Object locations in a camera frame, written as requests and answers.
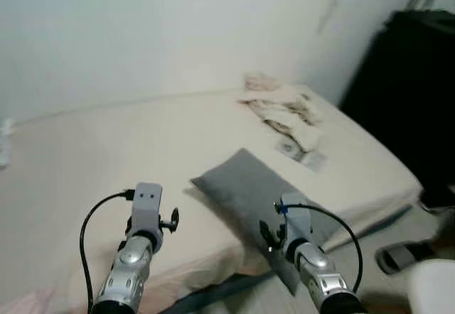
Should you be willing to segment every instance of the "black cable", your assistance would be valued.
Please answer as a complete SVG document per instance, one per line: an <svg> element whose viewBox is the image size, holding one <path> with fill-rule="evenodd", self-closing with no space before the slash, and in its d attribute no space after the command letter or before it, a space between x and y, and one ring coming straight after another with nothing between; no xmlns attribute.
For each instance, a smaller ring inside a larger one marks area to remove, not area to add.
<svg viewBox="0 0 455 314"><path fill-rule="evenodd" d="M314 210L314 211L317 211L317 212L320 212L320 213L324 213L325 215L333 218L334 220L336 220L338 223L340 223L341 225L343 225L343 227L349 232L349 235L350 237L353 239L354 241L354 245L355 245L355 249L357 250L357 256L358 256L358 272L357 272L357 279L355 280L355 283L354 283L354 288L353 288L353 292L354 293L357 293L357 290L358 290L358 287L360 285L360 282L362 281L362 275L363 275L363 257L362 257L362 250L360 249L360 245L358 243L358 240L357 240L357 237L355 236L353 230L350 229L350 227L337 215L335 215L334 213L328 211L328 210L325 210L325 209L322 209L320 207L317 207L317 206L312 206L312 205L304 205L304 204L290 204L290 205L284 205L284 204L281 204L279 206L280 209L287 209L287 208L290 208L290 207L300 207L300 208L304 208L304 209L310 209L310 210Z"/></svg>
<svg viewBox="0 0 455 314"><path fill-rule="evenodd" d="M103 205L108 200L116 197L126 197L128 196L127 192L116 193L114 195L110 195L105 199L99 201L88 213L87 217L85 218L82 227L80 228L80 236L79 236L79 251L80 251L80 259L82 259L82 268L84 269L85 275L85 284L87 285L87 299L88 299L88 307L87 313L90 313L93 306L93 289L92 289L92 281L90 280L90 272L88 270L87 259L85 258L85 250L84 250L84 236L85 236L85 228L87 227L88 221L90 217L93 215L93 212L96 211L101 205Z"/></svg>

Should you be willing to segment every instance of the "floor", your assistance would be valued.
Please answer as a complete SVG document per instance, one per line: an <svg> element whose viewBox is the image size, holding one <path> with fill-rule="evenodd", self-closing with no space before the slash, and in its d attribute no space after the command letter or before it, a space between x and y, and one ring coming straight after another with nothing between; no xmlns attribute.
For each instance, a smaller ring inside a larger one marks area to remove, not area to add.
<svg viewBox="0 0 455 314"><path fill-rule="evenodd" d="M359 296L366 302L401 303L406 298L406 276L408 270L395 276L385 275L376 265L374 253L380 247L405 240L430 238L436 233L441 217L426 213L420 207L412 208L393 226L361 239L363 250L364 272L359 289ZM357 259L352 244L341 247L330 257L337 269L345 276L348 284L353 284L357 273ZM453 251L445 251L441 257L455 258ZM194 314L272 314L272 313L305 313L317 314L308 292L302 286L295 297L292 297L277 277L271 278L254 288L238 293Z"/></svg>

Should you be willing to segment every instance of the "mattress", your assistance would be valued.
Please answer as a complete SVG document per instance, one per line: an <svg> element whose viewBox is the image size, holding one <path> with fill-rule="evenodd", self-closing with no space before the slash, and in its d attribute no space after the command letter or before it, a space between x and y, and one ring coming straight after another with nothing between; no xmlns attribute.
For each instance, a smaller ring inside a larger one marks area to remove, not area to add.
<svg viewBox="0 0 455 314"><path fill-rule="evenodd" d="M240 90L160 97L87 109L20 125L11 166L0 171L0 303L30 291L51 293L50 311L86 306L78 235L100 199L138 182L163 185L162 215L178 207L176 233L165 232L140 311L157 313L233 274L268 270L257 250L188 180L245 147L313 201L368 230L414 202L416 178L382 144L307 90L324 115L319 172L276 150L279 134L235 100ZM109 271L131 204L113 200L93 216L85 250L94 289ZM330 249L348 236L340 230Z"/></svg>

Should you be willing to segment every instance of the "bed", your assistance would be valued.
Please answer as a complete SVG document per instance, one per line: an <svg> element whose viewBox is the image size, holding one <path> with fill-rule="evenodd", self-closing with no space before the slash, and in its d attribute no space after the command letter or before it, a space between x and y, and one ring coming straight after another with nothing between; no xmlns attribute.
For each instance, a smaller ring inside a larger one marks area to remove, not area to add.
<svg viewBox="0 0 455 314"><path fill-rule="evenodd" d="M279 134L248 107L240 90L157 97L28 121L12 137L11 165L0 171L2 248L0 303L46 291L49 311L83 313L85 282L80 225L106 195L139 181L163 185L161 212L178 207L175 234L154 256L140 311L159 313L177 300L234 274L260 276L269 267L251 242L210 209L189 179L239 148L251 153L310 199L367 232L417 200L421 186L382 144L311 90L321 110L327 159L319 172L276 150ZM94 289L107 275L124 236L131 204L113 200L86 231ZM339 230L325 249L348 240Z"/></svg>

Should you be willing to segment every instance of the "white object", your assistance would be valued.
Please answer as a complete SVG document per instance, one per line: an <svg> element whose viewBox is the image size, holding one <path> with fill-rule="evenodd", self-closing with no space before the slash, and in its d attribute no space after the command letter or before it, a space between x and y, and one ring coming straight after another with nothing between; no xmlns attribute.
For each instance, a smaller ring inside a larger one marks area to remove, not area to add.
<svg viewBox="0 0 455 314"><path fill-rule="evenodd" d="M248 104L278 132L291 136L303 151L316 148L322 135L316 125L322 121L322 116L303 90L278 84L263 74L247 75L245 89L240 102Z"/></svg>
<svg viewBox="0 0 455 314"><path fill-rule="evenodd" d="M181 214L178 231L166 234L151 263L142 313L163 310L233 273L267 270L262 255L188 182L241 147L347 219L355 232L417 200L420 184L383 145L328 102L305 93L324 114L318 150L327 159L318 173L276 150L281 134L235 101L241 90L163 97L21 125L11 137L14 168L0 174L0 275L15 280L0 289L0 303L50 288L55 294L49 313L84 312L77 244L82 221L97 201L138 181L163 185L164 217L175 207ZM95 291L130 214L131 203L112 200L88 225L85 251ZM326 248L348 239L340 230Z"/></svg>
<svg viewBox="0 0 455 314"><path fill-rule="evenodd" d="M408 298L414 314L453 314L455 261L430 259L418 263L409 275Z"/></svg>

